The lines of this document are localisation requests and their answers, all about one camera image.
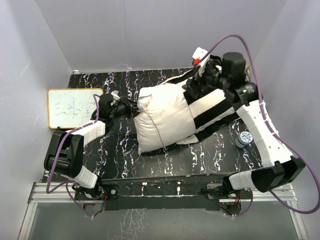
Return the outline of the black white striped pillowcase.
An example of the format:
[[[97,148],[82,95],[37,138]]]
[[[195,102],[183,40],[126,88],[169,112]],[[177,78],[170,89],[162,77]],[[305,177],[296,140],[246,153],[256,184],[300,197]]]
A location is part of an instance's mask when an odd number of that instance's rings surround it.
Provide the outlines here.
[[[188,103],[195,124],[195,133],[178,141],[178,145],[198,143],[210,137],[224,125],[240,119],[231,104],[226,100],[220,89],[210,90],[208,93],[192,98],[183,92]]]

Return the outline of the white pillow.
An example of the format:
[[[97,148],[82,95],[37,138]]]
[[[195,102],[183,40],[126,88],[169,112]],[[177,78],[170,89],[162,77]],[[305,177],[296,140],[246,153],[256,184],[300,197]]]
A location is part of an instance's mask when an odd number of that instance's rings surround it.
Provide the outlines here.
[[[175,144],[196,132],[184,90],[176,84],[141,88],[137,107],[139,113],[133,120],[139,154]]]

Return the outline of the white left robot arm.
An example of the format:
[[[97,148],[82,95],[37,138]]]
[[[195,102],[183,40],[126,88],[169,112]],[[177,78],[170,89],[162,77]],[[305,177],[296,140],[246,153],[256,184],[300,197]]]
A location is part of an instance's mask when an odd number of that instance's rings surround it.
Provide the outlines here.
[[[139,114],[138,103],[126,97],[111,93],[93,95],[96,109],[90,120],[71,130],[56,130],[51,137],[44,169],[49,172],[46,192],[51,194],[57,188],[69,183],[85,188],[93,200],[103,195],[98,176],[83,164],[84,148],[90,142],[106,135],[113,127],[114,120],[134,118]]]

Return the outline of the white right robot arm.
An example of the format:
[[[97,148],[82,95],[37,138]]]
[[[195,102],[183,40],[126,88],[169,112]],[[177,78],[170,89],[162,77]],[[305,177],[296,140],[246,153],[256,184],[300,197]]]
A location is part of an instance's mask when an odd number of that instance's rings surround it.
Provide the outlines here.
[[[198,47],[192,55],[193,77],[183,85],[188,103],[202,100],[215,90],[222,90],[222,107],[233,108],[247,126],[262,161],[262,168],[233,173],[224,177],[219,188],[233,199],[242,189],[262,193],[291,183],[305,168],[278,139],[272,121],[267,117],[265,102],[259,101],[258,86],[246,81],[246,60],[239,52],[227,52],[215,58]]]

